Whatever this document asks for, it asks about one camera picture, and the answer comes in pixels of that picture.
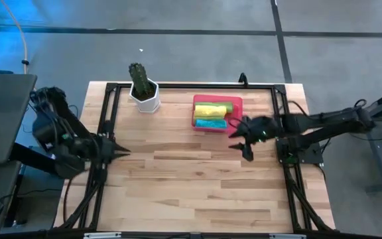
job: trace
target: cactus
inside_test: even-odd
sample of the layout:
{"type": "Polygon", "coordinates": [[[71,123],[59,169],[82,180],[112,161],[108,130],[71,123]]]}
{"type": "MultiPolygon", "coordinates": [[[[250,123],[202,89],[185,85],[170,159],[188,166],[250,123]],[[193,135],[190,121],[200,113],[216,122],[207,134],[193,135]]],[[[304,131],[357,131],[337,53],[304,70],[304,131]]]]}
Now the cactus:
{"type": "Polygon", "coordinates": [[[129,74],[131,75],[133,81],[136,98],[146,100],[154,96],[154,88],[147,80],[147,73],[145,72],[145,68],[142,64],[132,63],[129,66],[129,74]]]}

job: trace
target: red tray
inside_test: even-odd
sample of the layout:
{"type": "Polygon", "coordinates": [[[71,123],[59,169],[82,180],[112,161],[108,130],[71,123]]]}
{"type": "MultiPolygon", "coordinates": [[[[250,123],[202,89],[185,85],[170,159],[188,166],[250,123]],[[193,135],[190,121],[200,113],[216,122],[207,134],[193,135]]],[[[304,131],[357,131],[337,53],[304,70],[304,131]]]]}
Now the red tray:
{"type": "Polygon", "coordinates": [[[233,111],[232,113],[226,114],[224,119],[227,121],[229,117],[241,119],[243,117],[243,99],[240,97],[235,96],[210,96],[210,95],[195,95],[194,99],[192,101],[192,118],[191,118],[191,125],[192,128],[196,131],[208,131],[208,132],[218,132],[218,133],[227,133],[228,135],[232,134],[236,129],[228,122],[226,122],[227,126],[226,129],[218,129],[218,128],[206,128],[206,127],[196,127],[194,124],[194,110],[196,108],[195,103],[196,102],[232,102],[233,104],[233,111]]]}

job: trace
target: hexagonal white pot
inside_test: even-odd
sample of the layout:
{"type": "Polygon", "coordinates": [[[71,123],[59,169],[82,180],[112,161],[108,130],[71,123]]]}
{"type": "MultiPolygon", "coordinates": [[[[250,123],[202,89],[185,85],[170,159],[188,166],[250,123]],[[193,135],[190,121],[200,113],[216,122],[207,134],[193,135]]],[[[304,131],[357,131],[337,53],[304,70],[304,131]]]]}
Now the hexagonal white pot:
{"type": "Polygon", "coordinates": [[[131,90],[129,91],[129,96],[137,103],[138,110],[141,113],[154,113],[157,111],[157,109],[160,107],[160,99],[159,99],[159,85],[156,82],[153,82],[152,80],[149,79],[149,82],[155,86],[155,94],[152,98],[149,98],[148,100],[140,101],[136,99],[132,95],[133,91],[133,82],[132,82],[132,87],[131,90]]]}

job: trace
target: gray floor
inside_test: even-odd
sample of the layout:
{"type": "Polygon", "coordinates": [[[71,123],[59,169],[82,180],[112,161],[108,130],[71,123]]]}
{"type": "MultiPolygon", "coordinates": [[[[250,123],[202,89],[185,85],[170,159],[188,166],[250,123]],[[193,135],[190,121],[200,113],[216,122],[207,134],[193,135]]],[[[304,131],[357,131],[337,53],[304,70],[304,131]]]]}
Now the gray floor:
{"type": "MultiPolygon", "coordinates": [[[[269,0],[70,0],[6,1],[22,25],[105,29],[275,30],[269,0]]],[[[278,0],[284,31],[382,32],[382,0],[278,0]]],[[[12,22],[0,4],[0,25],[12,22]]],[[[26,34],[30,73],[37,87],[59,86],[83,106],[91,80],[128,80],[127,66],[142,62],[153,80],[284,82],[276,37],[199,35],[26,34]]],[[[368,104],[382,96],[382,39],[286,37],[293,82],[303,83],[312,113],[368,104]]],[[[19,34],[0,33],[0,69],[21,73],[19,34]]],[[[28,111],[25,131],[34,119],[28,111]]],[[[382,135],[382,129],[375,132],[382,135]]],[[[17,141],[35,145],[29,133],[17,141]]],[[[327,186],[337,229],[382,236],[382,193],[366,141],[335,137],[324,154],[327,186]]],[[[33,171],[32,181],[48,175],[33,171]]],[[[49,185],[60,187],[60,181],[49,185]]],[[[27,188],[41,187],[30,184],[27,188]]],[[[12,230],[49,228],[54,195],[33,199],[31,223],[12,230]]]]}

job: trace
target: wooden tabletop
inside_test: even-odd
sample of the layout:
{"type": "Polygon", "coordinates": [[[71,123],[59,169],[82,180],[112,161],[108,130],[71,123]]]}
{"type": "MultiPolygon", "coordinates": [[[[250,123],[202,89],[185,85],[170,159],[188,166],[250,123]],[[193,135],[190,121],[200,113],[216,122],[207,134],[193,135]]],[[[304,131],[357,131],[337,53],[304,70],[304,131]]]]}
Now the wooden tabletop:
{"type": "MultiPolygon", "coordinates": [[[[97,131],[106,83],[90,82],[88,87],[80,120],[90,132],[97,131]]],[[[302,84],[286,84],[286,90],[289,100],[308,110],[302,84]]],[[[244,115],[273,114],[268,90],[160,89],[159,110],[141,114],[129,98],[129,89],[122,89],[115,135],[132,154],[109,166],[98,230],[292,232],[275,142],[256,144],[255,160],[250,163],[240,151],[227,148],[242,139],[192,130],[195,94],[239,96],[244,115]]],[[[290,110],[298,112],[294,105],[290,110]]],[[[322,173],[313,165],[302,165],[302,175],[308,201],[333,228],[322,173]]],[[[82,173],[73,180],[68,215],[82,200],[87,176],[82,173]]],[[[62,224],[62,202],[63,197],[54,226],[62,224]]]]}

